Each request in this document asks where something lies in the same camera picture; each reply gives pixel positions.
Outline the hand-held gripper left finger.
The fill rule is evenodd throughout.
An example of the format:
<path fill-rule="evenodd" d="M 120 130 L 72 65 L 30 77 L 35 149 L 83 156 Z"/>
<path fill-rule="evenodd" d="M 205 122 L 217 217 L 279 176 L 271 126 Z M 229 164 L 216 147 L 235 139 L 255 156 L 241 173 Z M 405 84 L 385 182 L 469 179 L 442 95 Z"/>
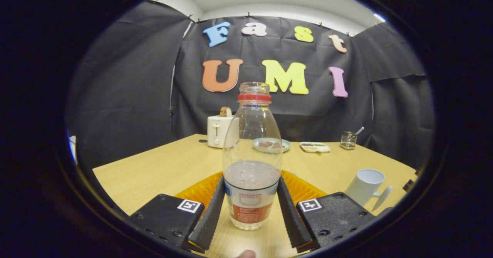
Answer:
<path fill-rule="evenodd" d="M 224 196 L 223 173 L 218 172 L 175 196 L 156 195 L 129 219 L 161 242 L 204 253 L 214 237 Z"/>

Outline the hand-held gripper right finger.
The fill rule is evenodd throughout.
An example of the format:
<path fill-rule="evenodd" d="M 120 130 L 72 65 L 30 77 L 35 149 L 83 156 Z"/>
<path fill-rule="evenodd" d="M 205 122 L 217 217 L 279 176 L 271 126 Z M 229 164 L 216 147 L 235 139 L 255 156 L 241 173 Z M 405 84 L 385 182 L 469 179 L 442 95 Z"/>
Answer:
<path fill-rule="evenodd" d="M 291 246 L 298 253 L 331 247 L 374 219 L 345 193 L 324 193 L 288 171 L 281 173 L 277 195 Z"/>

